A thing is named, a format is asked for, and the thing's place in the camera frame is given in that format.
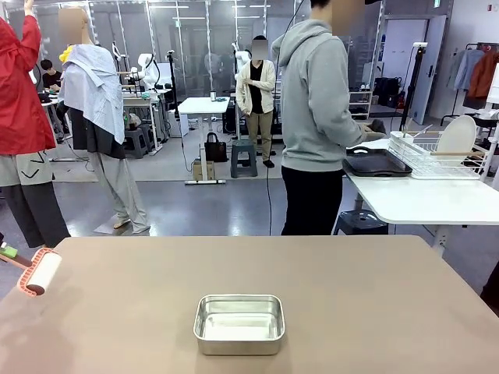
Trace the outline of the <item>white side table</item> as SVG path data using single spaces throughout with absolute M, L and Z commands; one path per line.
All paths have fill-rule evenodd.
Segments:
M 440 256 L 453 226 L 499 226 L 499 191 L 479 180 L 348 178 L 358 196 L 382 221 L 393 225 L 433 225 L 432 249 Z

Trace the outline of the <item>light blue hanging shirt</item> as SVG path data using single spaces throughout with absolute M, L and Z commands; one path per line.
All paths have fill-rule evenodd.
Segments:
M 446 87 L 451 90 L 468 90 L 473 70 L 485 55 L 479 49 L 466 49 L 457 53 L 451 64 Z

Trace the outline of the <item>person right hand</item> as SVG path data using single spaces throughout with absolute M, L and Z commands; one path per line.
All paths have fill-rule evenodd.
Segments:
M 370 125 L 370 124 L 363 124 L 363 129 L 364 129 L 364 132 L 366 133 L 366 139 L 365 139 L 366 142 L 370 142 L 370 141 L 375 141 L 375 140 L 385 139 L 386 138 L 387 134 L 385 135 L 383 133 L 373 132 L 368 127 L 368 125 Z

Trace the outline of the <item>seated person in black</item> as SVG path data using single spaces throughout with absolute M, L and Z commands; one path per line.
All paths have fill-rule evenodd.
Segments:
M 59 92 L 62 74 L 54 68 L 52 62 L 48 59 L 41 60 L 40 66 L 44 70 L 44 74 L 42 75 L 44 88 Z

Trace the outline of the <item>grey plastic step stool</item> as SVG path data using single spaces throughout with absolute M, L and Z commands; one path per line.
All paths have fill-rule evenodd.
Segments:
M 149 136 L 142 127 L 125 131 L 123 147 L 127 157 L 136 159 L 141 159 L 152 151 Z

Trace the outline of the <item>person in grey hoodie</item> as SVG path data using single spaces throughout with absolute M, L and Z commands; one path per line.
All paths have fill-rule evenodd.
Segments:
M 282 71 L 283 235 L 330 235 L 342 201 L 346 150 L 332 123 L 351 117 L 348 55 L 342 42 L 366 5 L 378 0 L 310 0 L 310 17 L 274 41 Z

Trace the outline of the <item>dark metal stool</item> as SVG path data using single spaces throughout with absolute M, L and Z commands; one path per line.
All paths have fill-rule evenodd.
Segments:
M 371 210 L 342 211 L 334 226 L 333 235 L 387 235 L 389 226 Z

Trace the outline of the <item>white round plate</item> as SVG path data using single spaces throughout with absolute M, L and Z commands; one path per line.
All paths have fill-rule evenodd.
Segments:
M 476 140 L 476 123 L 468 115 L 455 118 L 441 133 L 438 153 L 468 153 Z

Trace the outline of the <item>red jacket on mannequin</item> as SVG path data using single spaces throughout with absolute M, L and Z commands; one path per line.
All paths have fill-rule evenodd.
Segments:
M 37 63 L 41 32 L 34 0 L 24 0 L 23 36 L 0 19 L 0 156 L 40 154 L 55 148 L 51 125 L 30 72 Z

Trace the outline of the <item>black tripod with white top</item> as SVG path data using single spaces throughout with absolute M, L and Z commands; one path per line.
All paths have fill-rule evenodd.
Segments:
M 415 62 L 414 62 L 414 66 L 412 69 L 412 76 L 411 76 L 410 83 L 409 83 L 408 90 L 407 90 L 405 107 L 404 107 L 404 110 L 402 112 L 401 123 L 399 125 L 400 131 L 405 130 L 405 124 L 406 124 L 407 118 L 409 116 L 409 109 L 412 105 L 412 100 L 414 97 L 414 93 L 416 90 L 416 84 L 417 84 L 417 80 L 419 77 L 419 71 L 420 71 L 420 68 L 422 65 L 423 56 L 426 53 L 427 45 L 428 45 L 427 42 L 415 42 L 413 44 L 413 47 L 416 49 Z

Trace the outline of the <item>person in cream cardigan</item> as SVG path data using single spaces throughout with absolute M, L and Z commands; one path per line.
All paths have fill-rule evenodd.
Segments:
M 268 40 L 264 35 L 253 38 L 251 59 L 239 72 L 236 80 L 236 103 L 246 117 L 249 138 L 257 148 L 260 132 L 262 162 L 273 168 L 271 160 L 271 126 L 274 114 L 274 63 L 268 59 Z

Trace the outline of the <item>dark grey mannequin top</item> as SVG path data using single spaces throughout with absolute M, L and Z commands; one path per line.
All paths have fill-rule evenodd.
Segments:
M 125 159 L 124 146 L 114 136 L 83 117 L 83 112 L 70 108 L 68 110 L 73 131 L 73 148 L 90 153 L 102 153 L 115 159 Z

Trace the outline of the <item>pink handled lint roller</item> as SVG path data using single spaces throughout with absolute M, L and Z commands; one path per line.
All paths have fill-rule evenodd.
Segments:
M 17 281 L 17 288 L 30 297 L 43 295 L 51 284 L 62 257 L 53 249 L 38 249 L 31 259 L 19 253 L 14 259 L 2 260 L 19 267 L 23 272 Z

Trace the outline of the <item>beige skirt with black lines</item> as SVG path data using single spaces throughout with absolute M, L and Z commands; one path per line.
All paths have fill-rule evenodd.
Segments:
M 46 152 L 0 155 L 0 187 L 40 185 L 53 180 Z

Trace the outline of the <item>black tote bag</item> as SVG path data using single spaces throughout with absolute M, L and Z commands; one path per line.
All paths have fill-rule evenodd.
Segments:
M 207 161 L 223 163 L 228 160 L 227 144 L 226 142 L 220 141 L 217 134 L 214 132 L 209 132 L 207 134 L 207 140 L 204 143 L 204 149 Z

